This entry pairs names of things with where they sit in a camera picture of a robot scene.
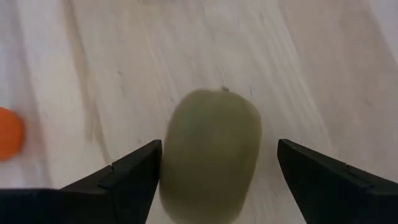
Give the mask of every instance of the kiwi fruit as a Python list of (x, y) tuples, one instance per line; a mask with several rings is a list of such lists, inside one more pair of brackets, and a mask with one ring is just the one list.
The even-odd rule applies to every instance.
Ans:
[(261, 143), (261, 117), (228, 89), (196, 90), (170, 120), (160, 171), (160, 199), (175, 223), (233, 222)]

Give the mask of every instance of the light wood grain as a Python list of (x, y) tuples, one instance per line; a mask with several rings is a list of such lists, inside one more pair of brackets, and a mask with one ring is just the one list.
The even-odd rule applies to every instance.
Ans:
[[(264, 127), (236, 223), (304, 223), (276, 159), (280, 138), (398, 181), (386, 4), (0, 0), (0, 103), (27, 123), (24, 153), (0, 164), (14, 182), (1, 187), (63, 187), (164, 138), (187, 93), (221, 86), (253, 102)], [(172, 223), (158, 195), (147, 222)]]

